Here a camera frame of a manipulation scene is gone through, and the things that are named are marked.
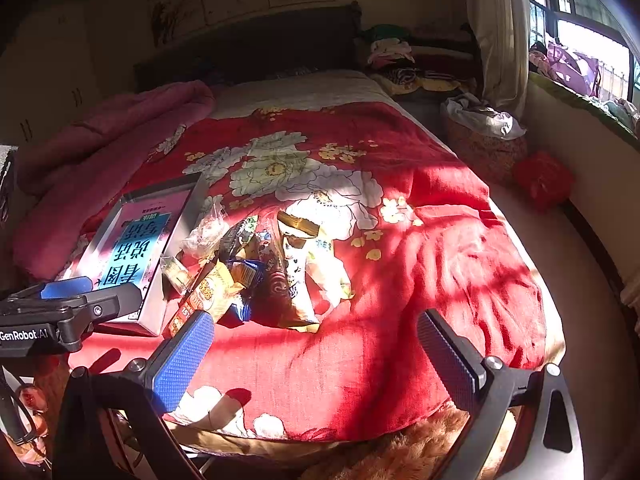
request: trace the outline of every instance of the purple fabric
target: purple fabric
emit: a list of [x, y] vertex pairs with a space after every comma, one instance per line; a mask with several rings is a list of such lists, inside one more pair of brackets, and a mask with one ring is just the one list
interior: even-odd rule
[[574, 49], [549, 41], [546, 54], [558, 79], [568, 88], [587, 97], [598, 95], [598, 60]]
[[18, 186], [42, 196], [14, 234], [14, 263], [52, 279], [76, 246], [82, 224], [127, 183], [149, 151], [213, 110], [201, 81], [116, 96], [28, 152], [18, 150]]

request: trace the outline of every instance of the red floral blanket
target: red floral blanket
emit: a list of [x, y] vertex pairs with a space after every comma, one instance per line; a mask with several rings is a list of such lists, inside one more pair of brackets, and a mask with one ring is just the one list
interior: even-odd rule
[[[273, 205], [321, 223], [355, 297], [320, 316], [316, 334], [217, 325], [177, 422], [295, 440], [404, 428], [448, 397], [415, 335], [429, 307], [483, 354], [515, 367], [542, 363], [541, 294], [490, 212], [487, 186], [388, 105], [205, 119], [159, 146], [123, 191], [199, 171], [207, 205], [220, 202], [230, 223]], [[89, 237], [110, 206], [85, 224]], [[328, 304], [307, 284], [322, 314]], [[174, 311], [170, 304], [167, 320]], [[70, 364], [122, 369], [157, 345], [94, 333]]]

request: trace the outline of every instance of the windowsill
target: windowsill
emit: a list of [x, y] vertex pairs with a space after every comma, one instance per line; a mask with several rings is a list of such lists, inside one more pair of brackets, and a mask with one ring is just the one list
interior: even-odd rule
[[544, 77], [535, 72], [529, 72], [529, 79], [539, 88], [542, 88], [549, 95], [552, 95], [564, 104], [571, 106], [572, 108], [579, 108], [585, 110], [594, 117], [597, 118], [604, 126], [610, 131], [615, 133], [620, 139], [624, 140], [627, 144], [640, 152], [640, 139], [638, 139], [634, 133], [629, 130], [624, 124], [617, 120], [614, 116], [607, 114], [604, 110], [598, 108], [593, 104], [589, 98], [577, 94], [570, 88], [567, 88], [560, 83], [551, 81], [551, 79]]

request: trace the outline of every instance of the peony flower print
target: peony flower print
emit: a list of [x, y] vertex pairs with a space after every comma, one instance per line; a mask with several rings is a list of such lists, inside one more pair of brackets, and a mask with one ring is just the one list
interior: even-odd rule
[[193, 396], [185, 392], [178, 407], [169, 415], [178, 424], [193, 425], [206, 431], [245, 438], [287, 438], [282, 421], [268, 413], [254, 420], [255, 432], [245, 428], [242, 404], [227, 394], [221, 394], [213, 386], [201, 386]]
[[169, 153], [172, 149], [175, 148], [175, 145], [178, 144], [180, 137], [182, 137], [182, 134], [186, 129], [187, 129], [186, 124], [180, 124], [180, 126], [176, 128], [175, 133], [171, 137], [167, 137], [160, 144], [158, 144], [151, 151], [151, 153], [149, 153], [149, 156], [153, 156], [156, 153], [162, 153], [163, 155], [166, 155], [167, 153]]
[[309, 152], [278, 152], [244, 161], [242, 168], [231, 174], [229, 187], [233, 189], [233, 196], [264, 196], [290, 180], [316, 170], [320, 163], [308, 155]]
[[305, 142], [306, 137], [300, 132], [287, 133], [285, 130], [249, 141], [248, 156], [269, 156], [275, 153], [296, 152], [296, 144]]
[[287, 213], [321, 225], [327, 235], [347, 240], [353, 229], [371, 230], [378, 218], [367, 211], [382, 201], [382, 187], [369, 171], [338, 170], [321, 164], [276, 190], [281, 201], [295, 200]]
[[194, 164], [182, 170], [184, 174], [204, 173], [209, 186], [213, 186], [223, 178], [233, 165], [240, 162], [247, 153], [247, 147], [242, 148], [220, 148], [209, 155], [200, 158]]

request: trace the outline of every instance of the plastic bag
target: plastic bag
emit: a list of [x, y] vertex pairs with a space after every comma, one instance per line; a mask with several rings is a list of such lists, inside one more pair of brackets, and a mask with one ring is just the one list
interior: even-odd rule
[[497, 112], [473, 94], [451, 97], [442, 104], [443, 115], [486, 137], [512, 140], [527, 131], [507, 112]]
[[189, 271], [175, 256], [165, 256], [160, 258], [160, 269], [166, 276], [171, 286], [183, 296], [189, 289], [194, 276], [189, 275]]
[[547, 152], [537, 152], [513, 168], [513, 178], [541, 212], [569, 198], [575, 178]]
[[572, 48], [549, 41], [546, 56], [562, 84], [587, 97], [598, 95], [598, 60]]
[[182, 241], [180, 248], [185, 254], [197, 260], [207, 258], [213, 254], [218, 243], [229, 230], [229, 225], [225, 219], [226, 213], [223, 207], [214, 202], [211, 210], [204, 215], [197, 227]]

